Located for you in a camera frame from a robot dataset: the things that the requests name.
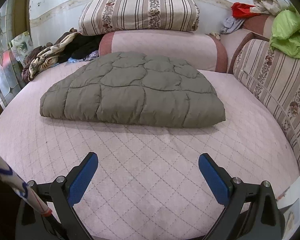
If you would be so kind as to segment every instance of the pink bolster cushion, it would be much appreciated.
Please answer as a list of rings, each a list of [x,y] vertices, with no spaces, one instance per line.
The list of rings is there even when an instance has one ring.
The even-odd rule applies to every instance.
[[[99,54],[135,51],[181,58],[196,69],[225,73],[227,53],[221,42],[205,34],[169,30],[128,30],[103,36]]]

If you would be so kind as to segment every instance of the white cloth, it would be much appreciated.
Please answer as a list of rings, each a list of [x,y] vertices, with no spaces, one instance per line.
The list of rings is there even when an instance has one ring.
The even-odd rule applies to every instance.
[[[289,7],[285,0],[253,0],[255,7],[250,8],[251,13],[264,13],[277,15]]]

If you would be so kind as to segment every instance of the pink blanket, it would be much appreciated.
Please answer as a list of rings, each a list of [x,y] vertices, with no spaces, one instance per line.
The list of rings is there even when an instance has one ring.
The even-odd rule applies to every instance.
[[[74,209],[107,239],[189,239],[208,232],[223,206],[198,168],[208,152],[231,176],[268,180],[276,197],[298,177],[292,149],[269,111],[233,75],[202,71],[226,121],[205,129],[73,122],[40,116],[40,97],[84,63],[40,73],[0,116],[0,155],[25,181],[51,182],[94,151],[99,167]]]

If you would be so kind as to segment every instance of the striped pillow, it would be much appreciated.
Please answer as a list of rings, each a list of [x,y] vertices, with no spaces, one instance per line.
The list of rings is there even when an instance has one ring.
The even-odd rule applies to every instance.
[[[277,120],[300,168],[300,59],[253,39],[238,54],[234,75]]]
[[[79,20],[82,35],[119,30],[195,31],[199,9],[193,0],[93,0]]]

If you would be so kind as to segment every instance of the clothes pile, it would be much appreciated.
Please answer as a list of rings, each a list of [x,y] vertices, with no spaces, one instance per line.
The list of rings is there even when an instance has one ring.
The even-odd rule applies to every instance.
[[[277,15],[286,10],[289,4],[285,0],[253,0],[254,5],[236,2],[231,6],[232,16],[223,21],[220,33],[229,34],[238,30],[247,18],[260,14]]]
[[[56,43],[49,42],[46,46],[39,46],[26,57],[22,79],[28,83],[40,72],[66,62],[69,58],[88,61],[98,57],[102,36],[83,36],[72,28],[69,32],[64,33]]]

